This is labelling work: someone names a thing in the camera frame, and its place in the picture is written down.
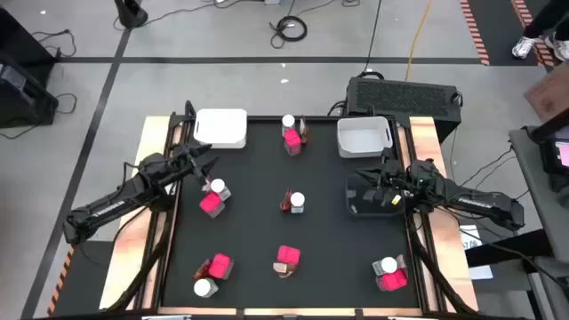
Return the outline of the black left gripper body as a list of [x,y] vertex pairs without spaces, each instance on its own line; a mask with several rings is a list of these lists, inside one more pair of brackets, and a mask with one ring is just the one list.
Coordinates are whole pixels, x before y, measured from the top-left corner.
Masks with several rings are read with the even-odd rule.
[[174,145],[171,147],[171,157],[168,160],[168,168],[171,172],[194,175],[200,177],[199,166],[196,163],[196,158],[200,156],[198,148],[190,145]]

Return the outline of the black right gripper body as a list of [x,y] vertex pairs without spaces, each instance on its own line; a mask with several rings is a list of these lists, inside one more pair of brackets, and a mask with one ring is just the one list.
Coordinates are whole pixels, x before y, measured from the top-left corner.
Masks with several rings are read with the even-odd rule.
[[398,204],[417,197],[419,177],[411,166],[403,168],[398,161],[387,160],[376,169],[381,170],[381,183],[376,186],[385,189],[387,204]]

